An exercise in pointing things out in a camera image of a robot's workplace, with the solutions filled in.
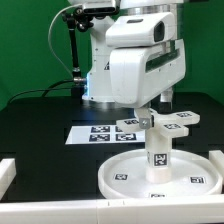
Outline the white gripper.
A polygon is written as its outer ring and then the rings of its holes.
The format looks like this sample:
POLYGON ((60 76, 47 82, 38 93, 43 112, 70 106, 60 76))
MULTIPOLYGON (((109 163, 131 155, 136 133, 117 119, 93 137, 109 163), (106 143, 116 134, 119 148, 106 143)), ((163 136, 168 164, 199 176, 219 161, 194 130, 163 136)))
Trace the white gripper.
POLYGON ((163 114, 172 111, 174 84, 185 76, 184 42, 175 42, 177 57, 150 71, 146 64, 158 58, 162 45, 143 48, 115 49, 110 55, 110 78, 114 101, 134 110, 141 129, 152 127, 152 115, 148 107, 142 107, 160 95, 159 109, 163 114))

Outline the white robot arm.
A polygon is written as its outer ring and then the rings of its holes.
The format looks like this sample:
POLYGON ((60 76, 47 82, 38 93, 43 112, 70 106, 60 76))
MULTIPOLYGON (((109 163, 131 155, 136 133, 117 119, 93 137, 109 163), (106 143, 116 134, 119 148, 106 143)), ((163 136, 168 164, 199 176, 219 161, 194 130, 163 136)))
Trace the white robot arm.
POLYGON ((92 67, 83 99, 102 106, 132 108, 139 126, 153 126, 147 104, 186 71, 178 37, 178 7, 184 0, 68 0, 77 28, 89 30, 92 67))

